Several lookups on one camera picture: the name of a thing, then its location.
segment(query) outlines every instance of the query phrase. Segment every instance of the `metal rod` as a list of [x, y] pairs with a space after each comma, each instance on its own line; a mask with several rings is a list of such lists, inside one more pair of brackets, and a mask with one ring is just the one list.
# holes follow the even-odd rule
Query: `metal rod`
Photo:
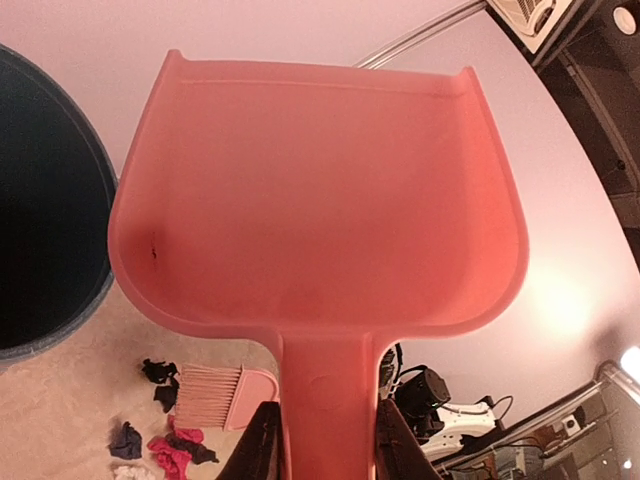
[[366, 56], [354, 65], [357, 68], [376, 69], [390, 62], [401, 53], [421, 44], [429, 38], [446, 30], [461, 20], [470, 17], [474, 13], [484, 10], [487, 2], [484, 0], [472, 0], [458, 8], [436, 18], [417, 29], [397, 38], [385, 45], [380, 50]]

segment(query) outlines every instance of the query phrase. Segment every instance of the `dark fabric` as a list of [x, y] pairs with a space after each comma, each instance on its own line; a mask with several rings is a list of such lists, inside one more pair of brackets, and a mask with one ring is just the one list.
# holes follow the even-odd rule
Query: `dark fabric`
[[142, 458], [142, 435], [129, 422], [125, 422], [109, 445], [109, 452], [123, 460]]
[[262, 402], [216, 480], [278, 480], [281, 454], [280, 404]]
[[378, 404], [376, 470], [379, 480], [440, 480], [393, 400]]
[[154, 400], [157, 400], [162, 404], [162, 411], [164, 413], [169, 413], [169, 410], [173, 408], [178, 400], [178, 389], [180, 388], [180, 384], [173, 377], [169, 378], [169, 383], [170, 385], [156, 387], [156, 392], [153, 396]]
[[209, 450], [201, 443], [192, 442], [178, 437], [175, 433], [170, 433], [164, 437], [171, 448], [182, 450], [191, 454], [191, 461], [196, 465], [205, 462], [220, 463], [216, 452]]
[[178, 368], [175, 363], [165, 365], [166, 362], [152, 362], [150, 359], [145, 358], [142, 367], [142, 372], [149, 379], [150, 382], [157, 385], [162, 385], [168, 379], [173, 378], [178, 373]]

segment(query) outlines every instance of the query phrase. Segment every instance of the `pink dustpan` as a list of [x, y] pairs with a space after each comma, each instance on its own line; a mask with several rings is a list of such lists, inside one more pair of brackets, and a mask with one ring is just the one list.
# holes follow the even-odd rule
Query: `pink dustpan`
[[387, 346], [490, 322], [528, 258], [471, 69], [176, 51], [131, 147], [109, 249], [124, 292], [155, 322], [271, 349], [295, 480], [372, 479]]

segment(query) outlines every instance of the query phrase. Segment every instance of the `floor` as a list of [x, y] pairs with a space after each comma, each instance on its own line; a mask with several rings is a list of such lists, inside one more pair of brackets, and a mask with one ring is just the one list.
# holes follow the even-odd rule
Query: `floor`
[[[167, 431], [167, 415], [153, 401], [154, 385], [139, 370], [144, 358], [178, 364], [264, 368], [271, 354], [249, 341], [202, 340], [167, 331], [138, 313], [114, 286], [96, 314], [70, 339], [0, 375], [0, 478], [107, 480], [119, 465], [145, 465], [163, 478], [146, 449]], [[142, 434], [143, 458], [112, 458], [110, 432], [124, 421]], [[220, 464], [191, 464], [189, 480], [213, 480], [240, 433], [205, 430], [205, 445]]]

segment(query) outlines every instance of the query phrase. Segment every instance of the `white wall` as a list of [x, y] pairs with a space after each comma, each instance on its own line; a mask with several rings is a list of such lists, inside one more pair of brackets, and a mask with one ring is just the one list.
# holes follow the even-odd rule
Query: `white wall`
[[464, 1], [3, 0], [0, 43], [62, 85], [120, 173], [167, 50], [351, 65]]

